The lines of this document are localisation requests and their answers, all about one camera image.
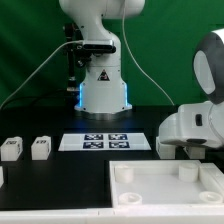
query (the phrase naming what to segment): black cable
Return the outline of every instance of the black cable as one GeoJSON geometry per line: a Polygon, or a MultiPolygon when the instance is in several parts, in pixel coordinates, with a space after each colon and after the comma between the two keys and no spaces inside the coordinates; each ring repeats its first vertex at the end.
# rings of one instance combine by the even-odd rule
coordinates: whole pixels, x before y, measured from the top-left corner
{"type": "Polygon", "coordinates": [[[49,97],[50,95],[52,94],[55,94],[55,93],[59,93],[59,92],[66,92],[66,90],[64,89],[57,89],[57,90],[54,90],[54,91],[50,91],[50,92],[47,92],[41,96],[24,96],[24,97],[18,97],[18,98],[14,98],[14,99],[11,99],[9,101],[7,101],[3,107],[2,107],[2,110],[7,106],[9,105],[10,103],[13,103],[15,101],[20,101],[20,100],[26,100],[26,99],[34,99],[29,106],[33,106],[36,102],[38,102],[39,100],[42,100],[42,99],[45,99],[45,98],[66,98],[66,96],[63,96],[63,97],[49,97]]]}
{"type": "Polygon", "coordinates": [[[65,90],[65,89],[57,89],[57,90],[54,90],[54,91],[51,91],[51,92],[47,92],[47,93],[45,93],[45,94],[43,94],[43,95],[41,95],[41,96],[39,96],[39,97],[36,97],[36,99],[33,100],[33,101],[29,104],[29,106],[32,107],[32,106],[34,106],[38,101],[40,101],[40,100],[42,100],[42,99],[44,99],[44,98],[47,98],[48,96],[50,96],[50,95],[52,95],[52,94],[61,93],[61,92],[64,92],[64,93],[65,93],[66,90],[65,90]]]}

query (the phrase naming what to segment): small white cube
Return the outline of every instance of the small white cube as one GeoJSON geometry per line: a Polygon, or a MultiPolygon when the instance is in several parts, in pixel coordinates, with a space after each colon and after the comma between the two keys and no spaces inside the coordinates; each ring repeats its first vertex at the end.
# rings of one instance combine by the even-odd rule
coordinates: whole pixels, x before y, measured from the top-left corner
{"type": "Polygon", "coordinates": [[[16,161],[23,151],[23,140],[20,137],[7,138],[1,146],[2,161],[16,161]]]}
{"type": "Polygon", "coordinates": [[[32,160],[47,160],[51,152],[51,138],[37,137],[31,146],[32,160]]]}
{"type": "Polygon", "coordinates": [[[3,169],[0,166],[0,187],[4,184],[3,169]]]}

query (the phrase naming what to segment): white plastic block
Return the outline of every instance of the white plastic block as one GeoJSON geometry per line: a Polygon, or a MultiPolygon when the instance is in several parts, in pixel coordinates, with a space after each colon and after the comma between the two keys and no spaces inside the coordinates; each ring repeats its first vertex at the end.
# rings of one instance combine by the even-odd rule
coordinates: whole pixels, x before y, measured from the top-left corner
{"type": "Polygon", "coordinates": [[[190,159],[205,159],[205,148],[199,147],[184,147],[190,159]]]}
{"type": "Polygon", "coordinates": [[[159,137],[156,138],[156,151],[160,159],[175,159],[176,146],[162,144],[159,137]]]}
{"type": "Polygon", "coordinates": [[[47,160],[51,152],[51,137],[37,137],[31,146],[32,160],[47,160]]]}
{"type": "Polygon", "coordinates": [[[4,184],[3,169],[0,166],[0,187],[4,184]]]}
{"type": "Polygon", "coordinates": [[[23,140],[21,137],[7,138],[1,146],[2,161],[16,161],[23,151],[23,140]]]}

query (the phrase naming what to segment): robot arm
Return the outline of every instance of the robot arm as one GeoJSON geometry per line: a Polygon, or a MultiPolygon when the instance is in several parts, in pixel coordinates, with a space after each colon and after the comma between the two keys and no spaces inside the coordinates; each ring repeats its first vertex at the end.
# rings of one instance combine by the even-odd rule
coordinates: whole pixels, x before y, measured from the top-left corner
{"type": "Polygon", "coordinates": [[[75,109],[93,119],[113,119],[132,108],[127,103],[127,87],[121,78],[121,43],[103,27],[102,19],[140,14],[145,0],[59,0],[61,8],[79,27],[83,43],[76,50],[90,55],[86,77],[80,85],[80,101],[75,109]]]}
{"type": "Polygon", "coordinates": [[[80,28],[85,40],[110,40],[102,19],[121,19],[126,1],[126,16],[138,15],[145,0],[59,0],[61,8],[80,28]]]}

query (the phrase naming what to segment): warning label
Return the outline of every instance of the warning label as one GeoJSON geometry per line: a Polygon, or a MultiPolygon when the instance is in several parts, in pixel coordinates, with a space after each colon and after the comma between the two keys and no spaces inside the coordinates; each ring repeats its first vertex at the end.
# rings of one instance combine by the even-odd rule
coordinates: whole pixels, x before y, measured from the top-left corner
{"type": "Polygon", "coordinates": [[[106,70],[103,70],[100,77],[98,78],[98,81],[110,81],[106,70]]]}

